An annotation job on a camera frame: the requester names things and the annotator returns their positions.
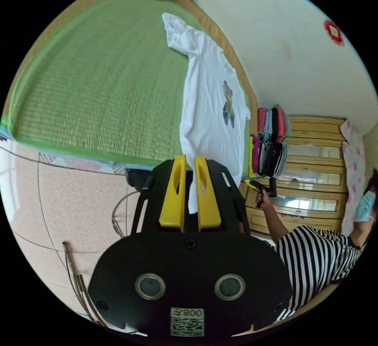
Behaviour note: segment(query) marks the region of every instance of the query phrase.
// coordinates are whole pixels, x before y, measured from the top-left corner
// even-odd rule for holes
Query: qr code
[[[178,337],[203,337],[203,309],[171,309],[170,334]]]

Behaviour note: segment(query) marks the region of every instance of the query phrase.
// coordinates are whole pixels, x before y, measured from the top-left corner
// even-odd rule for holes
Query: red wall decoration
[[[331,20],[326,20],[324,22],[324,28],[327,31],[327,34],[329,37],[339,46],[344,45],[343,37],[341,34],[340,29],[331,21]]]

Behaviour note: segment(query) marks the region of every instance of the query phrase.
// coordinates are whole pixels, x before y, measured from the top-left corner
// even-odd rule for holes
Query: white t-shirt
[[[168,46],[188,56],[180,123],[180,143],[194,170],[195,156],[224,165],[237,186],[244,161],[244,132],[251,113],[236,71],[223,50],[204,32],[163,13]],[[189,191],[189,212],[197,212],[196,177]]]

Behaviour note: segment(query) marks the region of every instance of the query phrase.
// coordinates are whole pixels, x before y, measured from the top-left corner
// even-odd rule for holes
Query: mirror
[[[341,158],[339,148],[317,145],[287,145],[287,154],[309,157]]]
[[[301,183],[317,183],[321,185],[340,185],[341,175],[334,173],[318,173],[300,170],[283,170],[277,177],[280,181],[296,181]]]
[[[320,200],[310,198],[300,198],[295,196],[278,195],[272,198],[274,205],[281,205],[287,208],[306,209],[313,211],[336,211],[336,200]]]

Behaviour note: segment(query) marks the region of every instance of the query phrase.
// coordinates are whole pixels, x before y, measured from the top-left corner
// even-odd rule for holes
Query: screw
[[[185,241],[184,246],[189,250],[195,249],[197,246],[197,241],[193,239],[188,239]]]
[[[282,303],[276,303],[273,305],[272,311],[278,312],[282,308]]]
[[[102,300],[98,300],[96,302],[96,307],[102,311],[106,311],[108,309],[107,303]]]

